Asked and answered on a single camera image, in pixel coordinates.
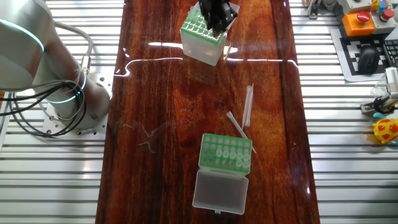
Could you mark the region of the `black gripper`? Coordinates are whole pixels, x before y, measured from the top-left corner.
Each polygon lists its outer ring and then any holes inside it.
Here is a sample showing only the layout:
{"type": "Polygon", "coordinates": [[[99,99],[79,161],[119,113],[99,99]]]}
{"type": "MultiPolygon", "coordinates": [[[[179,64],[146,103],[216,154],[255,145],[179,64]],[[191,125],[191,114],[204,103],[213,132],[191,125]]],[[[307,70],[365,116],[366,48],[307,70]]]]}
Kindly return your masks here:
{"type": "Polygon", "coordinates": [[[239,6],[229,0],[199,0],[198,3],[213,37],[228,30],[238,16],[239,6]]]}

